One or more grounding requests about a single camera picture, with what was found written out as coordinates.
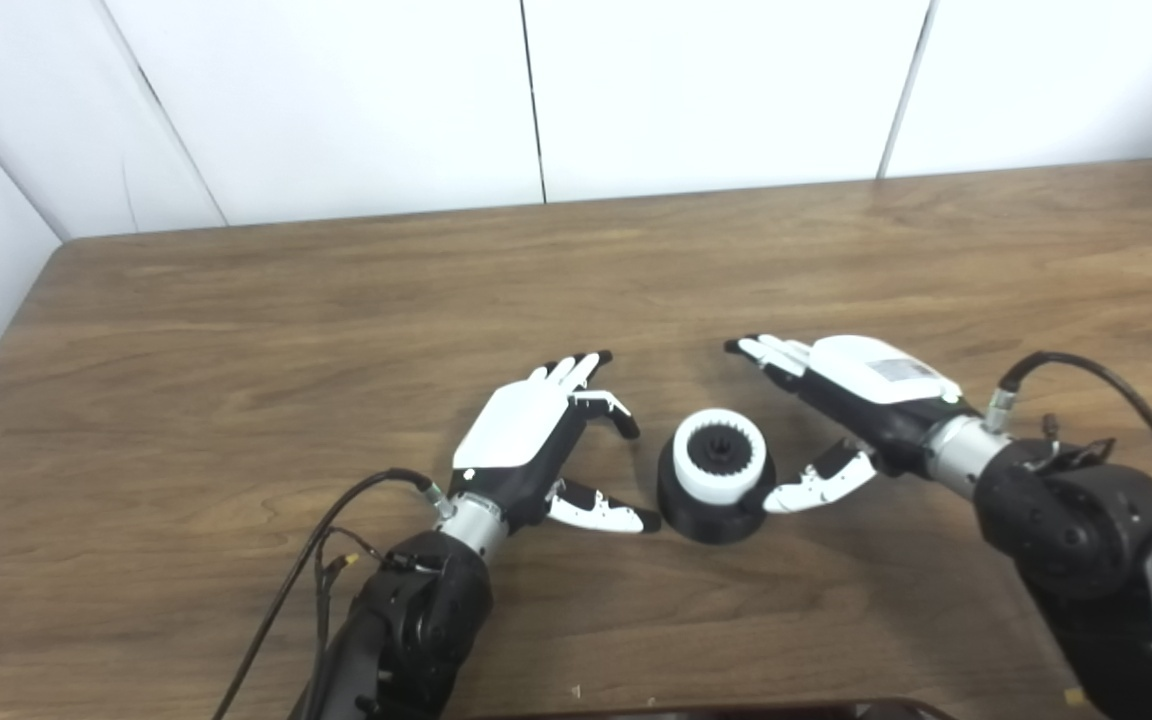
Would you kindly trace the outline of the white and black right hand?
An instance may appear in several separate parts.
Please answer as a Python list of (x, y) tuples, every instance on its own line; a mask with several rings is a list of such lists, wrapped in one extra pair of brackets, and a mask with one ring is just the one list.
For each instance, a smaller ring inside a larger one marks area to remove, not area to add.
[(846, 429), (796, 480), (761, 491), (764, 511), (791, 514), (836, 502), (879, 475), (931, 478), (933, 437), (973, 414), (957, 382), (877, 338), (835, 334), (812, 344), (772, 334), (727, 340), (776, 387)]

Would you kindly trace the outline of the white and black left hand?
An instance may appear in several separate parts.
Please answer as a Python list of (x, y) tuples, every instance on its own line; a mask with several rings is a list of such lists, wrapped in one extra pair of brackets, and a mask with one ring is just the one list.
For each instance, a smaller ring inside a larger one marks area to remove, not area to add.
[(591, 420), (611, 420), (626, 439), (641, 435), (634, 415), (612, 392), (590, 386), (612, 359), (608, 350), (567, 356), (497, 388), (454, 450), (450, 515), (435, 530), (480, 553), (545, 520), (602, 533), (659, 532), (658, 511), (617, 501), (563, 473)]

